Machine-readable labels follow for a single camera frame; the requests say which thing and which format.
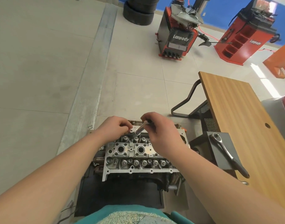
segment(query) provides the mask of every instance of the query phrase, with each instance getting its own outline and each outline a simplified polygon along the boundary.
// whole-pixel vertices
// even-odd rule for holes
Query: human hand
[[[146,125],[145,130],[149,133],[154,150],[164,158],[172,160],[177,154],[175,151],[185,146],[172,120],[156,112],[145,113],[141,119],[150,119],[154,123],[156,130],[151,125]]]
[[[108,117],[97,129],[100,133],[103,144],[113,142],[126,132],[130,132],[133,128],[132,124],[122,117],[111,116]]]

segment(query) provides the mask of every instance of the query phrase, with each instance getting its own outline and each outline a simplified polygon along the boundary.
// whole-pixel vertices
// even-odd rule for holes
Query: forearm
[[[102,146],[90,134],[0,196],[0,223],[52,223]]]
[[[285,210],[282,207],[185,145],[180,150],[181,156],[173,156],[172,163],[217,224],[285,223]]]

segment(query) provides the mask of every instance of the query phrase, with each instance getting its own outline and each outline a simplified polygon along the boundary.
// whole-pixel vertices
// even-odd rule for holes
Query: wooden table
[[[250,175],[246,179],[236,171],[238,179],[285,208],[285,140],[253,89],[247,82],[218,75],[199,76],[217,131],[230,134]]]

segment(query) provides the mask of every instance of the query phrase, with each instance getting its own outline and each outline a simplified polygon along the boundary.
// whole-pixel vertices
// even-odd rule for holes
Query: stacked tires
[[[159,0],[127,0],[124,4],[123,16],[137,25],[150,25]]]

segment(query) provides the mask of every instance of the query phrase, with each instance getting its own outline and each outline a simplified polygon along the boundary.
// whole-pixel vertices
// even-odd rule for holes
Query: teal shirt
[[[162,211],[140,205],[107,205],[99,211],[81,219],[77,224],[193,224],[190,220],[173,211],[167,217]]]

